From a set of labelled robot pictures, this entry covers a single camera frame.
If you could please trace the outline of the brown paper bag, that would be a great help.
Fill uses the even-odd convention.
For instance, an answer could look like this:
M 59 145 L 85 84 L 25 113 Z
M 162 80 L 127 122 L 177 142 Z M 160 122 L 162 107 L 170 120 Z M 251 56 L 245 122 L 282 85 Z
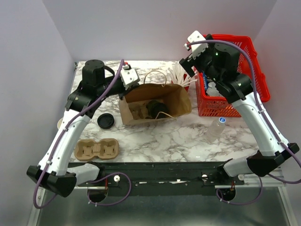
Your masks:
M 146 83 L 139 85 L 119 101 L 122 123 L 143 123 L 176 119 L 192 111 L 188 92 L 178 84 Z

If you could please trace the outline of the black coffee cup lid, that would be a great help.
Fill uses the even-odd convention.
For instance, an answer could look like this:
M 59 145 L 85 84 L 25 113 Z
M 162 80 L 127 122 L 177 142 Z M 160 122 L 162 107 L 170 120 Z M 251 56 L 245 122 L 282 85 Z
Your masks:
M 102 129 L 110 129 L 115 123 L 115 119 L 110 113 L 103 113 L 97 119 L 97 124 Z

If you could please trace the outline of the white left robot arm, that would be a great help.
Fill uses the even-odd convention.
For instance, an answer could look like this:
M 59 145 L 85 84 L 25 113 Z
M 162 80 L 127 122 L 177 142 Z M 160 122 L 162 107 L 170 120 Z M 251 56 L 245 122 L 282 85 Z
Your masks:
M 124 96 L 139 81 L 136 70 L 124 62 L 114 72 L 101 60 L 86 61 L 82 80 L 68 96 L 61 127 L 49 150 L 37 166 L 29 166 L 26 172 L 37 187 L 67 197 L 77 185 L 89 181 L 99 186 L 104 182 L 99 163 L 87 162 L 70 168 L 71 154 L 102 101 L 112 95 Z

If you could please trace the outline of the green paper coffee cup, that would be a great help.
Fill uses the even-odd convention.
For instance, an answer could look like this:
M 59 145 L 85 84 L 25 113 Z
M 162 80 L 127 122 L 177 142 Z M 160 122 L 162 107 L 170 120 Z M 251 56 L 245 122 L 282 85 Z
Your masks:
M 57 122 L 57 129 L 60 129 L 62 122 L 63 122 L 63 118 L 61 118 L 61 119 Z

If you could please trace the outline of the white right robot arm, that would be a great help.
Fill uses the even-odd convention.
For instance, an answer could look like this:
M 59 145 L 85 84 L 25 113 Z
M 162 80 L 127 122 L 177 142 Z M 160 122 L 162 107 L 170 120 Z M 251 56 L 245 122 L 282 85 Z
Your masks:
M 216 178 L 223 185 L 239 174 L 263 177 L 299 151 L 277 129 L 264 108 L 255 85 L 250 57 L 237 45 L 222 40 L 201 40 L 186 43 L 191 54 L 180 60 L 184 70 L 193 76 L 193 68 L 213 80 L 219 93 L 242 116 L 253 134 L 259 150 L 248 157 L 231 159 L 219 166 Z

